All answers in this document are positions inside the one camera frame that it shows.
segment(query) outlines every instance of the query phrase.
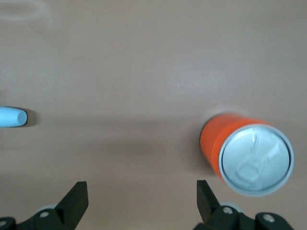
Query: can lid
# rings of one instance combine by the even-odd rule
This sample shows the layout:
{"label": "can lid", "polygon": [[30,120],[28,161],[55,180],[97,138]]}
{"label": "can lid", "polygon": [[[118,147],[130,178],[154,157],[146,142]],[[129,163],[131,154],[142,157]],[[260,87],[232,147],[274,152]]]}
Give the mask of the can lid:
{"label": "can lid", "polygon": [[279,130],[261,124],[244,126],[222,145],[219,167],[225,182],[247,196],[275,192],[289,179],[293,149]]}

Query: bolt head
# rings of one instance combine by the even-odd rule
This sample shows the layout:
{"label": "bolt head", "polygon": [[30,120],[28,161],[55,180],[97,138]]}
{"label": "bolt head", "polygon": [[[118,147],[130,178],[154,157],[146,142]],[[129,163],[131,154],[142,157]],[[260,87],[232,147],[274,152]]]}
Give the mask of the bolt head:
{"label": "bolt head", "polygon": [[4,226],[4,225],[6,225],[6,221],[5,221],[5,220],[0,221],[0,227],[2,227],[2,226]]}
{"label": "bolt head", "polygon": [[228,214],[228,215],[233,214],[233,211],[232,211],[232,209],[230,207],[224,207],[223,208],[223,212]]}
{"label": "bolt head", "polygon": [[45,218],[45,217],[47,217],[47,216],[49,216],[49,212],[42,212],[42,213],[39,215],[40,218]]}
{"label": "bolt head", "polygon": [[272,217],[270,214],[264,214],[264,215],[263,215],[263,218],[264,218],[267,222],[270,222],[270,223],[274,223],[274,222],[275,222],[274,217]]}

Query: can rim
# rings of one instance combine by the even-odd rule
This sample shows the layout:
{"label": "can rim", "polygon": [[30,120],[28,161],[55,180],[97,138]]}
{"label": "can rim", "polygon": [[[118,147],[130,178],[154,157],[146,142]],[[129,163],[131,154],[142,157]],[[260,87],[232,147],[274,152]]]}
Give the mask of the can rim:
{"label": "can rim", "polygon": [[[262,191],[251,191],[251,190],[246,190],[242,187],[239,187],[237,185],[235,185],[232,181],[230,181],[228,179],[228,177],[226,176],[224,170],[223,170],[223,154],[224,154],[224,150],[227,146],[227,144],[232,140],[232,138],[238,134],[239,132],[242,132],[246,129],[250,129],[250,128],[259,128],[259,127],[264,127],[270,131],[272,131],[275,135],[277,135],[279,138],[282,139],[282,141],[285,143],[287,149],[288,149],[288,154],[289,154],[289,167],[288,167],[288,171],[285,174],[285,176],[275,185],[270,186],[269,188],[262,190]],[[245,196],[265,196],[268,194],[271,194],[275,191],[277,191],[278,189],[280,189],[290,178],[293,168],[294,168],[294,151],[292,148],[292,145],[289,141],[289,139],[286,137],[285,134],[283,134],[280,130],[270,126],[270,125],[265,125],[265,124],[252,124],[252,125],[246,125],[246,126],[242,126],[239,129],[236,129],[234,132],[232,132],[227,139],[224,141],[221,150],[220,150],[220,154],[219,154],[219,168],[220,168],[220,173],[221,176],[223,178],[223,180],[227,183],[227,185],[229,187],[231,187],[233,190],[235,190],[236,192],[245,195]]]}

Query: light blue object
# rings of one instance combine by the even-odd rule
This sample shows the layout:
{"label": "light blue object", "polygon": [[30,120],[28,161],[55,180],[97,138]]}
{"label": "light blue object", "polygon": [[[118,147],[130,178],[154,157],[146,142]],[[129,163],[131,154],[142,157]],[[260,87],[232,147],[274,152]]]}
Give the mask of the light blue object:
{"label": "light blue object", "polygon": [[0,127],[23,126],[27,121],[24,110],[0,106]]}
{"label": "light blue object", "polygon": [[244,126],[222,145],[219,166],[232,189],[247,196],[264,196],[288,181],[294,167],[293,148],[271,126]]}

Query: soda can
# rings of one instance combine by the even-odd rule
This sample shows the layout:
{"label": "soda can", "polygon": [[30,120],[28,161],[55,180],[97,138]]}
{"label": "soda can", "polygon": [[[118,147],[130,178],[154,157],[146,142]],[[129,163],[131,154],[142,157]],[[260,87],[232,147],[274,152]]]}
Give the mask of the soda can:
{"label": "soda can", "polygon": [[290,141],[262,120],[230,113],[217,115],[202,129],[200,145],[215,173],[246,196],[275,192],[293,171]]}

